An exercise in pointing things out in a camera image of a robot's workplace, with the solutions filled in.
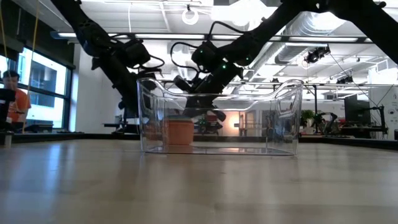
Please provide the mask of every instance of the exposed duct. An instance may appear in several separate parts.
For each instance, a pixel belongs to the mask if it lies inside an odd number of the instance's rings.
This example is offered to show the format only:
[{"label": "exposed duct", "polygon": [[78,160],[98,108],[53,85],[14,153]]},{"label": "exposed duct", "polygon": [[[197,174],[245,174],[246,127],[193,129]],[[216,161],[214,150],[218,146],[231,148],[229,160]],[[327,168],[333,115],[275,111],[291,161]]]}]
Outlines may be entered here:
[{"label": "exposed duct", "polygon": [[[343,25],[344,22],[329,12],[322,14],[303,12],[286,27],[282,35],[329,35],[339,26]],[[255,62],[252,69],[256,74],[265,63],[288,64],[307,48],[305,45],[286,46],[285,43],[273,43],[265,51],[263,56]]]}]

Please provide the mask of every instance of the orange object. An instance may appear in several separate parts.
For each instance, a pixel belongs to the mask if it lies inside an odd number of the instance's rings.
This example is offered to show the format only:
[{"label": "orange object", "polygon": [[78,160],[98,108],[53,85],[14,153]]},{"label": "orange object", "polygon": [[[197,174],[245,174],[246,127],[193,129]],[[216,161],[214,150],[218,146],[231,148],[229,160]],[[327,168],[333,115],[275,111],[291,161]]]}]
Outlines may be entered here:
[{"label": "orange object", "polygon": [[166,145],[189,146],[193,142],[193,122],[168,119],[165,134]]},{"label": "orange object", "polygon": [[15,102],[10,103],[8,109],[8,117],[12,119],[12,122],[18,122],[21,115],[18,111],[25,111],[31,108],[29,97],[22,90],[17,89],[15,91],[15,99]]}]

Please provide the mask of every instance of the clear plastic bin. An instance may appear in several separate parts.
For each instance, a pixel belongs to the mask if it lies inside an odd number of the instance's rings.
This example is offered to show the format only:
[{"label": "clear plastic bin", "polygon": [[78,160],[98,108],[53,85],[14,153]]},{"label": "clear plastic bin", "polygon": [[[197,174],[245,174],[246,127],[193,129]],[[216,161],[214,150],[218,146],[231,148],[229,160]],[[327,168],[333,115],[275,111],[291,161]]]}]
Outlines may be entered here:
[{"label": "clear plastic bin", "polygon": [[144,152],[297,154],[300,80],[287,81],[269,95],[177,94],[150,78],[138,81],[138,91]]}]

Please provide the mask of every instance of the person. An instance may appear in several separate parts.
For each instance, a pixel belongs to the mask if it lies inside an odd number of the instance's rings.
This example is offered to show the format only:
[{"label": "person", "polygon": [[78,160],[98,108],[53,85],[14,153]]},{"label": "person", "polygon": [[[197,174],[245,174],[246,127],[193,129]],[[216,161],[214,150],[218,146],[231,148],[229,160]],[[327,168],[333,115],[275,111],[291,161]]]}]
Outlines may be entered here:
[{"label": "person", "polygon": [[18,89],[19,74],[15,71],[8,70],[2,74],[4,88],[15,91],[15,102],[11,102],[8,109],[8,117],[12,122],[25,122],[27,113],[31,108],[28,95]]}]

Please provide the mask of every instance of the ceiling beam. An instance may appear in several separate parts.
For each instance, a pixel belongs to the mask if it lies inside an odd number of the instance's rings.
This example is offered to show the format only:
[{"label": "ceiling beam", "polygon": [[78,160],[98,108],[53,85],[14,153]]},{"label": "ceiling beam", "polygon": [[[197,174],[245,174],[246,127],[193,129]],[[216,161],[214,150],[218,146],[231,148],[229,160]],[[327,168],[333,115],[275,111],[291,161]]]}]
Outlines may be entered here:
[{"label": "ceiling beam", "polygon": [[166,12],[164,11],[164,4],[162,2],[160,2],[159,7],[162,10],[162,16],[163,16],[164,24],[166,25],[167,31],[171,32],[172,30],[170,29],[169,20],[167,19]]}]

